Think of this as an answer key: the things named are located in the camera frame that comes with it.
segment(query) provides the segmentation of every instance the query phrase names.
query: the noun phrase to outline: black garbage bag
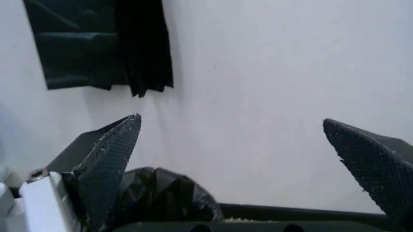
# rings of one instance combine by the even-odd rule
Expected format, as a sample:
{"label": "black garbage bag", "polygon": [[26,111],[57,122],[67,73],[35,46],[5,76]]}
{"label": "black garbage bag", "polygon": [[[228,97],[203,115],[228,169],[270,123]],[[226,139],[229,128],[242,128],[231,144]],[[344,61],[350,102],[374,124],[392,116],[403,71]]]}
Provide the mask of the black garbage bag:
{"label": "black garbage bag", "polygon": [[173,87],[162,0],[24,0],[48,89]]}
{"label": "black garbage bag", "polygon": [[221,221],[220,206],[190,178],[163,168],[126,172],[111,229],[139,221]]}

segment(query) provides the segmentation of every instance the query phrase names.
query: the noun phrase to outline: white plastic part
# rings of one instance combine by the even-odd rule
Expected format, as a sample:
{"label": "white plastic part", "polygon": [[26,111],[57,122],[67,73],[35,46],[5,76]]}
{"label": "white plastic part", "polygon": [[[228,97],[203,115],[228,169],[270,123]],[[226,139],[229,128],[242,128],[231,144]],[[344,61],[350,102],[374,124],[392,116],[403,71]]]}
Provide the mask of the white plastic part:
{"label": "white plastic part", "polygon": [[19,192],[25,205],[28,231],[80,231],[80,223],[58,173],[24,183]]}

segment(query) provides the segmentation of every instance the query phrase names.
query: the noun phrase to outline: white wall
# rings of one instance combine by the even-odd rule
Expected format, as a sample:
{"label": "white wall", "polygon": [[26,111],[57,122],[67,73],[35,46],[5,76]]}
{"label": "white wall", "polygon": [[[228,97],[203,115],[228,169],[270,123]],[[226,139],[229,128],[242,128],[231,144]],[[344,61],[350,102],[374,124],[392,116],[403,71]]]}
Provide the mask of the white wall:
{"label": "white wall", "polygon": [[139,112],[129,169],[163,166],[222,202],[380,212],[322,131],[413,143],[410,0],[165,0],[175,89],[46,91],[22,6],[0,1],[0,162],[20,177]]}

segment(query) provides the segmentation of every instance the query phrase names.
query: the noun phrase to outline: textured rubber surface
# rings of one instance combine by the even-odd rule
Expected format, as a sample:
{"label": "textured rubber surface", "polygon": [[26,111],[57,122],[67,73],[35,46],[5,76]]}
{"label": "textured rubber surface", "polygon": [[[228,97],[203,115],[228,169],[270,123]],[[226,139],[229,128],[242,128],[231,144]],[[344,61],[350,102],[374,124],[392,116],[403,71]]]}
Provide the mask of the textured rubber surface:
{"label": "textured rubber surface", "polygon": [[104,229],[141,127],[140,115],[124,118],[105,133],[74,169],[79,196],[92,231]]}
{"label": "textured rubber surface", "polygon": [[413,212],[413,147],[326,119],[328,141],[361,187],[397,226],[411,228]]}

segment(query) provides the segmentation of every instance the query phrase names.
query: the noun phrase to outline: black textured gripper pad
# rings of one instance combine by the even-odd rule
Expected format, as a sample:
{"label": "black textured gripper pad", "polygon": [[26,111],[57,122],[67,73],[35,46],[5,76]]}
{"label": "black textured gripper pad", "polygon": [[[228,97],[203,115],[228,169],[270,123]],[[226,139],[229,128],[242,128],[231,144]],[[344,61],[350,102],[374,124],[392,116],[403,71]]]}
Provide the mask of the black textured gripper pad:
{"label": "black textured gripper pad", "polygon": [[413,146],[332,119],[324,132],[342,163],[396,226],[413,226]]}

